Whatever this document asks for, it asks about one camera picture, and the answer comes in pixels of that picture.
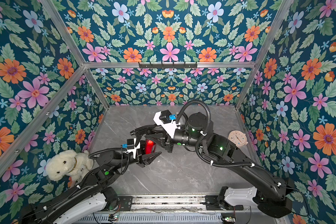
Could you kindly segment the small red object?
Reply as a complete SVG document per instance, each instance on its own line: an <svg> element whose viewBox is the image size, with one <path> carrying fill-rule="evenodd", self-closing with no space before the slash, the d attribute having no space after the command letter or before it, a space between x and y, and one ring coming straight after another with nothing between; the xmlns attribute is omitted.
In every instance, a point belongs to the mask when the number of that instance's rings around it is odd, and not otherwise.
<svg viewBox="0 0 336 224"><path fill-rule="evenodd" d="M145 142L145 154L152 154L156 150L156 143L152 140L146 140Z"/></svg>

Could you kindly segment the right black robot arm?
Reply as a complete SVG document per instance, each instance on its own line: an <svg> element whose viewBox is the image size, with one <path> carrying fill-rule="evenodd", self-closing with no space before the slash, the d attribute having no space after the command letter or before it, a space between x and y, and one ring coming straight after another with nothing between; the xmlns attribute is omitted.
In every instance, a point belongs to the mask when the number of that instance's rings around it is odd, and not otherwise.
<svg viewBox="0 0 336 224"><path fill-rule="evenodd" d="M232 140L214 133L211 111L204 102L188 101L178 114L168 110L157 112L154 122L163 128L161 145L168 152L172 151L174 144L194 147L194 152L203 162L229 169L252 185L240 189L222 187L217 197L219 208L257 207L273 218L292 213L292 201L287 195L292 193L294 181L270 173L244 154Z"/></svg>

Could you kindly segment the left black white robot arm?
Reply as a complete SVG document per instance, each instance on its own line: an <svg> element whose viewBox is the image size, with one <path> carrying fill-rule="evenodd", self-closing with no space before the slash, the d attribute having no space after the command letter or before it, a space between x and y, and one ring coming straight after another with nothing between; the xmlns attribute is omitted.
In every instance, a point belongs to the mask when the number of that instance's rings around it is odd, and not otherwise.
<svg viewBox="0 0 336 224"><path fill-rule="evenodd" d="M130 164L145 167L161 153L134 155L123 148L107 148L89 155L98 167L83 180L59 196L21 210L19 224L71 224L97 211L119 206L119 197L111 187Z"/></svg>

